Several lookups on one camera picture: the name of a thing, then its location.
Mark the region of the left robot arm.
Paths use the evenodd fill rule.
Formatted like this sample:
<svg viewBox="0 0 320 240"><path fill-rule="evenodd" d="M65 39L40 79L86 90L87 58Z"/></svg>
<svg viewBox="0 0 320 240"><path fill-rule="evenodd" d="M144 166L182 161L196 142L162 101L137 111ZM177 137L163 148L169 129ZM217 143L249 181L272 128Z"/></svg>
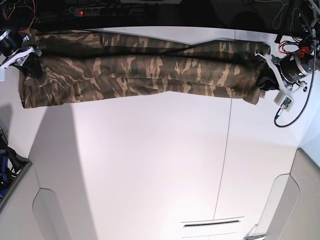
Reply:
<svg viewBox="0 0 320 240"><path fill-rule="evenodd" d="M290 0L281 17L275 41L284 57L271 56L257 80L264 90L288 91L293 87L310 92L320 70L320 3L314 0Z"/></svg>

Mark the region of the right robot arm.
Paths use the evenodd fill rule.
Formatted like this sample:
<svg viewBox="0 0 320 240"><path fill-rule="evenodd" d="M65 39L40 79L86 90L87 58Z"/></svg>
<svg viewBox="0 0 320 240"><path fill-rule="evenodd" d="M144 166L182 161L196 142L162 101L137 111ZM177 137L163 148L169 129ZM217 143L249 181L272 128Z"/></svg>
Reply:
<svg viewBox="0 0 320 240"><path fill-rule="evenodd" d="M38 46L31 39L30 30L36 17L37 0L2 0L0 2L0 70L15 67L26 77L42 76Z"/></svg>

